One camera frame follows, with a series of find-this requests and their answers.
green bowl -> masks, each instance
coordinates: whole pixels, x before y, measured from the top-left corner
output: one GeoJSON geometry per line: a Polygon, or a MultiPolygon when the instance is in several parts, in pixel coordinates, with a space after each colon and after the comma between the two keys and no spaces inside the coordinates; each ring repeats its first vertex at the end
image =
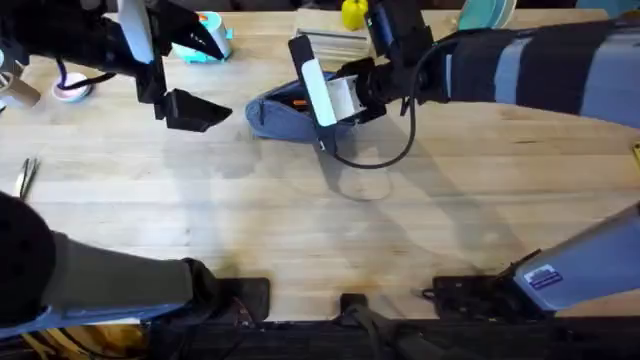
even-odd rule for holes
{"type": "Polygon", "coordinates": [[[503,28],[513,15],[517,0],[467,0],[458,19],[458,30],[503,28]]]}

blue pouch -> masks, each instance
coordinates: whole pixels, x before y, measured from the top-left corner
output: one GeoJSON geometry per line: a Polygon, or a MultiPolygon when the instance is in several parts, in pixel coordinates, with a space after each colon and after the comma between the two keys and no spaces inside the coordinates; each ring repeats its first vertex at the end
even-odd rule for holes
{"type": "MultiPolygon", "coordinates": [[[[333,73],[325,72],[329,80],[333,73]]],[[[309,110],[296,109],[293,101],[306,99],[305,90],[299,81],[279,86],[252,100],[245,109],[245,115],[251,125],[253,133],[258,137],[293,141],[300,143],[317,143],[319,134],[339,139],[347,135],[354,126],[354,122],[339,122],[338,124],[321,128],[315,123],[309,110]]]]}

yellow toy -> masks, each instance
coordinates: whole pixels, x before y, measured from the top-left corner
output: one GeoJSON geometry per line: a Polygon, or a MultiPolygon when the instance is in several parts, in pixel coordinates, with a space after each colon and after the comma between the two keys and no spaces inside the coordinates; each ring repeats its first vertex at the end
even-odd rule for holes
{"type": "Polygon", "coordinates": [[[364,26],[364,14],[369,10],[367,0],[345,0],[342,3],[342,23],[351,30],[364,26]]]}

sticker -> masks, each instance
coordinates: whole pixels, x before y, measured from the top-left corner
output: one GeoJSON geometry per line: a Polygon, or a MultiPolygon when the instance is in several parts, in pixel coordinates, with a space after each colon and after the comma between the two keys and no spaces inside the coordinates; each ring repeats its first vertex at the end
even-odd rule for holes
{"type": "Polygon", "coordinates": [[[542,290],[549,285],[562,281],[562,275],[551,265],[543,265],[524,274],[524,279],[535,290],[542,290]]]}

black cable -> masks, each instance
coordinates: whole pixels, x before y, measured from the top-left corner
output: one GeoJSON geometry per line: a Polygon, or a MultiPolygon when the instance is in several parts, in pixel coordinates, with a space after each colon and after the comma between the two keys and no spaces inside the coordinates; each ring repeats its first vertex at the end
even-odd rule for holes
{"type": "Polygon", "coordinates": [[[62,335],[64,335],[67,339],[69,339],[69,341],[71,341],[75,346],[77,346],[80,350],[84,351],[85,353],[87,353],[87,355],[90,358],[101,358],[101,359],[109,359],[109,360],[133,360],[133,359],[138,359],[139,356],[116,356],[116,355],[106,355],[106,354],[101,354],[97,351],[91,350],[88,347],[86,347],[83,343],[81,343],[80,341],[78,341],[78,339],[76,339],[75,337],[73,337],[73,335],[71,335],[67,329],[61,328],[58,329],[60,330],[60,332],[62,333],[62,335]]]}
{"type": "Polygon", "coordinates": [[[64,66],[64,62],[62,62],[62,59],[60,58],[56,58],[56,63],[58,64],[58,70],[60,70],[60,83],[58,84],[58,88],[60,90],[75,90],[87,85],[94,85],[105,82],[116,76],[116,73],[104,73],[91,79],[78,81],[77,83],[71,85],[65,85],[67,83],[67,68],[64,66]]]}
{"type": "Polygon", "coordinates": [[[416,138],[416,104],[415,103],[416,103],[416,92],[418,88],[418,78],[420,75],[420,70],[422,69],[424,64],[428,60],[430,60],[434,56],[434,54],[436,54],[438,50],[456,42],[458,42],[458,39],[454,38],[454,39],[448,39],[448,40],[442,41],[441,43],[438,43],[432,46],[429,50],[427,50],[424,53],[424,55],[422,55],[415,69],[413,70],[413,74],[411,76],[412,78],[411,91],[409,93],[409,140],[407,141],[407,145],[405,145],[404,149],[402,150],[402,152],[400,152],[398,156],[396,156],[395,158],[389,161],[385,161],[381,164],[373,164],[373,165],[354,163],[352,161],[349,161],[343,158],[337,152],[333,154],[333,157],[347,166],[350,166],[356,169],[363,169],[363,170],[383,169],[404,159],[407,156],[407,154],[409,154],[409,151],[411,150],[411,147],[413,146],[413,142],[415,141],[415,138],[416,138]]]}

